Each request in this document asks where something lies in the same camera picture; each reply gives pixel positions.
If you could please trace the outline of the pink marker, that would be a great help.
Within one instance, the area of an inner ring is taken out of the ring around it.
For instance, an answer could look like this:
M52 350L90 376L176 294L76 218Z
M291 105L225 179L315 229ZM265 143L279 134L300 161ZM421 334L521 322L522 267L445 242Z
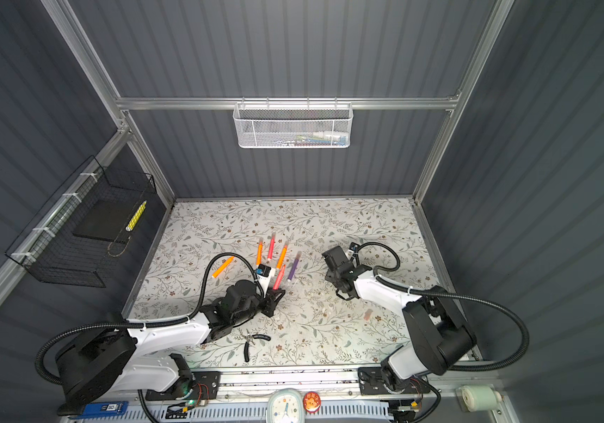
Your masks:
M274 250L275 250L275 246L276 246L276 233L273 233L270 236L270 240L269 240L269 246L268 246L268 252L267 252L267 260L270 261L273 258L274 255Z
M281 267L280 267L280 268L277 270L277 277L276 277L276 279L275 279L275 284L273 285L273 289L274 289L275 291L277 291L277 290L280 288L280 286L281 286L281 283L282 283L282 281L283 281L283 279L284 279L285 270L286 270L286 265L285 265L285 264L283 264L283 265L282 265L282 266L281 266Z

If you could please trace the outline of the purple marker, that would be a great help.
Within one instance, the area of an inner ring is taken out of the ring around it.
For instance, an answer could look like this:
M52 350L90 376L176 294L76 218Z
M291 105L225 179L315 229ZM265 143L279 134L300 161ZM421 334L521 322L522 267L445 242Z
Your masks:
M290 271L289 271L288 278L287 278L287 280L288 280L289 282L292 282L292 280L293 280L293 278L294 278L295 272L296 272L296 271L297 271L297 269L298 269L298 264L300 263L301 256L302 256L302 252L301 252L301 251L300 251L300 252L298 252L298 253L296 254L296 256L295 256L295 259L294 259L294 261L293 261L293 263L292 263L292 266L291 266L291 269L290 269Z

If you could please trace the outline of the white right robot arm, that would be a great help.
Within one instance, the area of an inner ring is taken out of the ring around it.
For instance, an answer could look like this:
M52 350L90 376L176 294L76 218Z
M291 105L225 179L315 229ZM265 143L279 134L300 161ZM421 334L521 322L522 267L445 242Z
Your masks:
M432 287L418 294L414 287L383 277L377 267L360 264L359 249L353 244L351 255L339 246L323 252L325 280L345 301L370 301L403 317L409 342L381 363L388 390L399 391L416 375L443 375L476 346L476 334L446 289Z

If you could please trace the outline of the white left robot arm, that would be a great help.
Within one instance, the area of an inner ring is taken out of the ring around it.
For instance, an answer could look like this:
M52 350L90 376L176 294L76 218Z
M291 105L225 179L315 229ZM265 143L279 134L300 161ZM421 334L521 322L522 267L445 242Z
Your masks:
M260 290L258 283L240 280L193 317L118 320L69 335L55 357L65 396L58 415L77 416L117 391L155 391L170 398L196 394L190 366L173 350L217 341L259 314L272 317L285 292Z

